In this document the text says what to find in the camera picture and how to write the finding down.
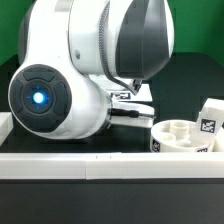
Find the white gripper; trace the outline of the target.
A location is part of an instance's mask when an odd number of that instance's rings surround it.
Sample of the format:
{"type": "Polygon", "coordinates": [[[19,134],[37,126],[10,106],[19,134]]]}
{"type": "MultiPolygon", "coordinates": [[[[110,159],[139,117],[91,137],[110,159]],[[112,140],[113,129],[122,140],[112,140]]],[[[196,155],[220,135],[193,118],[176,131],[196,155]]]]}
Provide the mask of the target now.
{"type": "Polygon", "coordinates": [[[151,128],[155,119],[154,108],[140,103],[112,103],[110,122],[113,125],[151,128]]]}

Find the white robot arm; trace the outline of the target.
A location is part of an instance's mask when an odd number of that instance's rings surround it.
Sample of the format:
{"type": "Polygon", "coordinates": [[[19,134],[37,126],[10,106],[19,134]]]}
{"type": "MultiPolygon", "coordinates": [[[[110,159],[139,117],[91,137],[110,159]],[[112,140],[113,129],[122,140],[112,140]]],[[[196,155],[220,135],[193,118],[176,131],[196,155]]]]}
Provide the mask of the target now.
{"type": "Polygon", "coordinates": [[[169,61],[174,25],[167,0],[35,0],[23,19],[8,102],[28,131],[82,139],[115,124],[149,128],[137,94],[169,61]]]}

